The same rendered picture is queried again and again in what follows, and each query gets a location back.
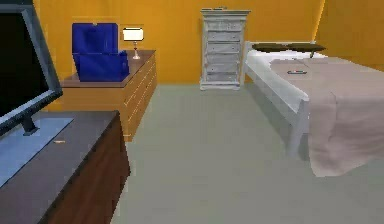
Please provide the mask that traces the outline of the light wood dresser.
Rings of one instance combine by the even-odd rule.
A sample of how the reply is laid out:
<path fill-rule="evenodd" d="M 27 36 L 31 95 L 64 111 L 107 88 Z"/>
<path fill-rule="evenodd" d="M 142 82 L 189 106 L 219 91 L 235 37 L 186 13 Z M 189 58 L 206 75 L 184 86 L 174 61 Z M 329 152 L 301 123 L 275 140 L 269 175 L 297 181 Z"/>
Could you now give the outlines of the light wood dresser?
<path fill-rule="evenodd" d="M 131 142 L 157 87 L 154 50 L 127 50 L 130 74 L 121 82 L 81 82 L 76 74 L 61 81 L 63 95 L 45 111 L 114 111 L 120 113 L 124 140 Z"/>

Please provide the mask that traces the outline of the grey tall chest of drawers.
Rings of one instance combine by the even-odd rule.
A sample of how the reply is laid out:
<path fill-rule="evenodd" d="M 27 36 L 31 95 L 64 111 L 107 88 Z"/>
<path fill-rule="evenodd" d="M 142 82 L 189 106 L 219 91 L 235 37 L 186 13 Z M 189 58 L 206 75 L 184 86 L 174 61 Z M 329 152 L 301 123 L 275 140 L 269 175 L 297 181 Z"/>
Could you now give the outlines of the grey tall chest of drawers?
<path fill-rule="evenodd" d="M 202 14 L 200 89 L 240 88 L 244 29 L 250 10 L 206 8 Z"/>

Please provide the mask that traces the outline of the white shade table lamp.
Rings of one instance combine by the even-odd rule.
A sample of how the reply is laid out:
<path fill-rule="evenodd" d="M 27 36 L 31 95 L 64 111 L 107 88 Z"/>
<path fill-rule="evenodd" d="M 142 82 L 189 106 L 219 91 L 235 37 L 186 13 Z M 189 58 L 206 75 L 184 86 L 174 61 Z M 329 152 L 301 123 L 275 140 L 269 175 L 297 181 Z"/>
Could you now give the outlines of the white shade table lamp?
<path fill-rule="evenodd" d="M 139 60 L 140 56 L 137 50 L 137 43 L 144 39 L 144 31 L 140 27 L 127 27 L 123 29 L 123 40 L 132 41 L 134 44 L 134 60 Z"/>

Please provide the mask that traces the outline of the open blue box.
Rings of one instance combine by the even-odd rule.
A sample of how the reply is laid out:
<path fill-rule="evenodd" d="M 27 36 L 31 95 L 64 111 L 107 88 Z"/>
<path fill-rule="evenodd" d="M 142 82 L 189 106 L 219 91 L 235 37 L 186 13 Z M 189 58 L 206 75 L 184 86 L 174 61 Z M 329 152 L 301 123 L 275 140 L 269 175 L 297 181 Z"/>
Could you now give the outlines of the open blue box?
<path fill-rule="evenodd" d="M 72 56 L 81 82 L 121 82 L 129 75 L 116 23 L 73 23 Z"/>

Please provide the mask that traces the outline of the dark brown cabinet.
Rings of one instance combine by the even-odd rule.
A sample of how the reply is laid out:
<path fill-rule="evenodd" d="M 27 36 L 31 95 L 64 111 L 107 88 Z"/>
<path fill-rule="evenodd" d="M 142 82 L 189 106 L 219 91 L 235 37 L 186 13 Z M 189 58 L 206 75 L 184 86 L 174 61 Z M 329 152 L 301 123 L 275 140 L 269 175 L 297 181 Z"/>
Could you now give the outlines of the dark brown cabinet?
<path fill-rule="evenodd" d="M 0 188 L 0 224 L 109 224 L 130 174 L 119 113 L 40 113 L 72 122 Z"/>

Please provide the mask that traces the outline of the dark brown pillow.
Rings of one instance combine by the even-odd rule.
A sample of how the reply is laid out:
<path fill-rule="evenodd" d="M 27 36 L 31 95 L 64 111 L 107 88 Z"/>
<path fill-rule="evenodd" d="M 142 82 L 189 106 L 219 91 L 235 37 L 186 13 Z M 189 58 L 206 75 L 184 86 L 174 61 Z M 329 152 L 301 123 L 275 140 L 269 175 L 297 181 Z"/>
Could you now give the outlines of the dark brown pillow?
<path fill-rule="evenodd" d="M 313 43 L 291 43 L 287 48 L 298 52 L 309 52 L 310 57 L 313 57 L 315 52 L 325 50 L 324 46 Z"/>

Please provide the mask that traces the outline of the white bed with beige blanket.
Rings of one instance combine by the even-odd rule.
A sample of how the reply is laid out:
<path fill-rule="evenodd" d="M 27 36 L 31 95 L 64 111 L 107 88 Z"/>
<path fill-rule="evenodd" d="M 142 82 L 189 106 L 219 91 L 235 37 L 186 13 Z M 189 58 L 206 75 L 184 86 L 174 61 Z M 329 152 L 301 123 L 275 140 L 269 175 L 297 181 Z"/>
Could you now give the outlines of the white bed with beige blanket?
<path fill-rule="evenodd" d="M 243 53 L 243 74 L 290 124 L 287 154 L 308 160 L 317 177 L 384 158 L 384 72 L 291 43 L 313 42 L 247 41 Z"/>

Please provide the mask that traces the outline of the black television set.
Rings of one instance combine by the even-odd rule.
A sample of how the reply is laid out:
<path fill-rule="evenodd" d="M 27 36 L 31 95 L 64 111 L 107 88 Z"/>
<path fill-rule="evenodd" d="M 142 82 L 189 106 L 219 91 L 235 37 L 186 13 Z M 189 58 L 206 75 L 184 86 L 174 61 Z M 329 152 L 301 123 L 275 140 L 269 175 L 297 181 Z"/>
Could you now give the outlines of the black television set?
<path fill-rule="evenodd" d="M 0 0 L 0 188 L 72 122 L 40 113 L 62 94 L 32 0 Z"/>

